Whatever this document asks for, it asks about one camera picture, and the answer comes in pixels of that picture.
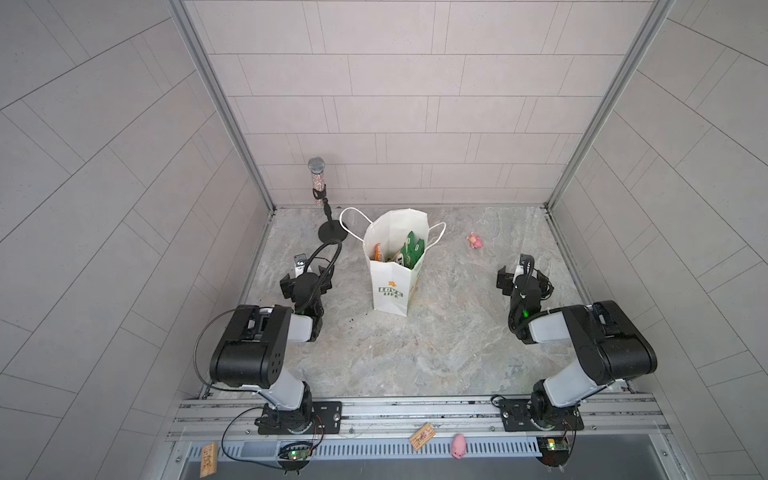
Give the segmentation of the green Fox's candy bag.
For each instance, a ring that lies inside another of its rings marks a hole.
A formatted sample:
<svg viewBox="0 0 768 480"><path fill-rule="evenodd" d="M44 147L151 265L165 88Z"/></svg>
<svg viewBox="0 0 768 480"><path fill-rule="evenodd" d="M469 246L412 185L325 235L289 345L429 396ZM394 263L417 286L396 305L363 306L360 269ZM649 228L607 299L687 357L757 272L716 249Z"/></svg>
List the green Fox's candy bag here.
<svg viewBox="0 0 768 480"><path fill-rule="evenodd" d="M425 248L425 240L411 231L401 249L393 257L393 261L400 266L413 269L423 256Z"/></svg>

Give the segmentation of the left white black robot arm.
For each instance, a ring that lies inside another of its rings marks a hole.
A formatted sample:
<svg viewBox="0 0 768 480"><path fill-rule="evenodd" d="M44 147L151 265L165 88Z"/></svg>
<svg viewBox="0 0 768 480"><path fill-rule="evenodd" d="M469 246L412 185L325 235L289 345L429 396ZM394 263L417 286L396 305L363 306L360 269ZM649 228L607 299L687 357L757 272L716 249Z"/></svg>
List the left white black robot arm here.
<svg viewBox="0 0 768 480"><path fill-rule="evenodd" d="M280 287L292 308L240 305L226 313L230 320L210 359L210 383L215 390L250 390L265 400L255 421L260 435L339 431L341 404L315 402L308 383L284 368L288 344L318 339L321 296L332 288L331 278L331 267L285 276Z"/></svg>

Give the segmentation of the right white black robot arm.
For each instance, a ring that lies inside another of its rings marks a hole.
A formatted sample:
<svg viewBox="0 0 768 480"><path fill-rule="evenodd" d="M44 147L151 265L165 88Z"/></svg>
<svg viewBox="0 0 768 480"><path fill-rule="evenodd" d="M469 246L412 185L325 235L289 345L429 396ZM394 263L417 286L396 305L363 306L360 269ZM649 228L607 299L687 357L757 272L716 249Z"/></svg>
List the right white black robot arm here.
<svg viewBox="0 0 768 480"><path fill-rule="evenodd" d="M523 254L512 272L500 268L496 287L510 299L508 328L526 345L571 343L576 359L557 374L537 381L516 421L526 418L542 431L577 430L580 403L619 380L656 371L658 359L650 343L613 300L589 305L543 309L552 295L549 278Z"/></svg>

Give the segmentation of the white illustrated paper bag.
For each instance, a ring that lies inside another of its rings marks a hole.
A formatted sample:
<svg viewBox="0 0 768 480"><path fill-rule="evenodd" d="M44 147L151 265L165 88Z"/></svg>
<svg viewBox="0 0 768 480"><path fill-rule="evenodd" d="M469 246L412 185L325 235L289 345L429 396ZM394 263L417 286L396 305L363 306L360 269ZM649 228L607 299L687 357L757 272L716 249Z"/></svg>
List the white illustrated paper bag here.
<svg viewBox="0 0 768 480"><path fill-rule="evenodd" d="M362 235L357 235L345 220L345 215L351 212L362 213L355 207L348 207L340 212L339 221L349 235L362 243L371 279L373 308L388 314L407 316L427 252L442 239L447 224L439 222L429 225L425 212L398 209L390 210L375 220L364 216L363 219L367 222L366 230ZM416 266L408 269L395 263L393 257L411 231L425 240L426 248ZM377 243L381 244L383 250L382 262L373 260L374 246Z"/></svg>

